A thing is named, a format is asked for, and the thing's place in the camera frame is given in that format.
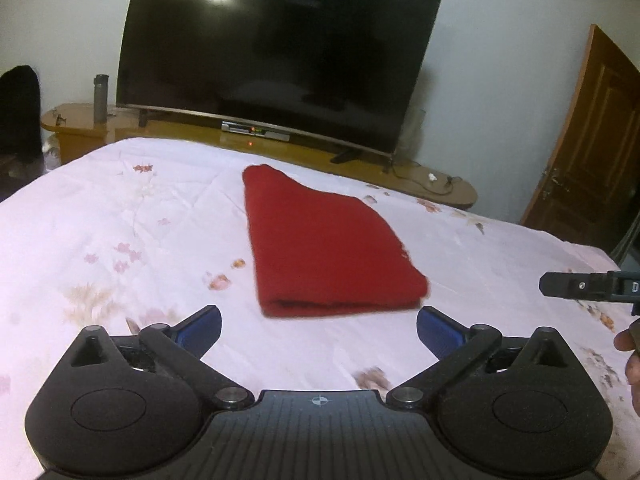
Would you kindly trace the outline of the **person's right hand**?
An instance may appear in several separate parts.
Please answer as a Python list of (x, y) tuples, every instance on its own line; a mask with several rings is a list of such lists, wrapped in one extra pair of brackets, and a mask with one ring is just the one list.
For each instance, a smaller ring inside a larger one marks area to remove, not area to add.
[(623, 330), (614, 337), (614, 348), (629, 353), (625, 375), (631, 391), (632, 406), (636, 414), (640, 415), (640, 360), (629, 330)]

